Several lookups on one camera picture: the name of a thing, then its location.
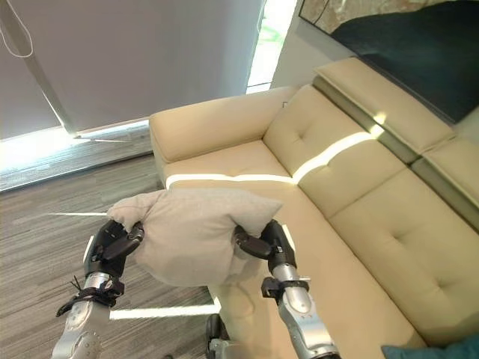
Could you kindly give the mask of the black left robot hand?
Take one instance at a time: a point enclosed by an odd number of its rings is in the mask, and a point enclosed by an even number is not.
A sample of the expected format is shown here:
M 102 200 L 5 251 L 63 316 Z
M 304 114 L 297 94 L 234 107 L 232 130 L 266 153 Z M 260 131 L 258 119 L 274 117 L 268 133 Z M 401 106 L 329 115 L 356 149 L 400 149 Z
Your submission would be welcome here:
M 85 276 L 101 272 L 111 277 L 122 277 L 126 258 L 143 238 L 144 228 L 140 221 L 127 231 L 121 223 L 108 220 L 87 245 L 83 259 Z

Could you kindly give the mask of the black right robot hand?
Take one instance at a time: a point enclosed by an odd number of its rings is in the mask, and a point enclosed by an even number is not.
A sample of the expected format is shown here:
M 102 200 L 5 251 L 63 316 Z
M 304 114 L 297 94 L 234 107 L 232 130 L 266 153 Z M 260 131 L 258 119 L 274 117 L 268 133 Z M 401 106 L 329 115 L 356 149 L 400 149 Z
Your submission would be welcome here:
M 271 220 L 258 238 L 247 234 L 241 226 L 237 225 L 233 238 L 242 251 L 255 258 L 266 260 L 271 273 L 281 265 L 297 268 L 294 250 L 283 227 L 276 220 Z

